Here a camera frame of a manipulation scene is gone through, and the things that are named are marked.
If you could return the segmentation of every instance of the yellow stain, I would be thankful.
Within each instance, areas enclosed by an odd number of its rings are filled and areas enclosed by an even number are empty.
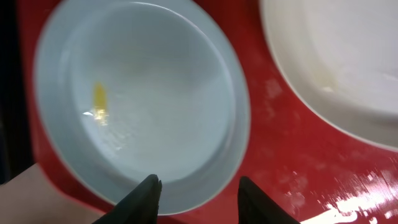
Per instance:
[[[101,83],[95,83],[93,96],[94,119],[97,120],[101,125],[106,125],[106,118],[108,117],[106,91]]]

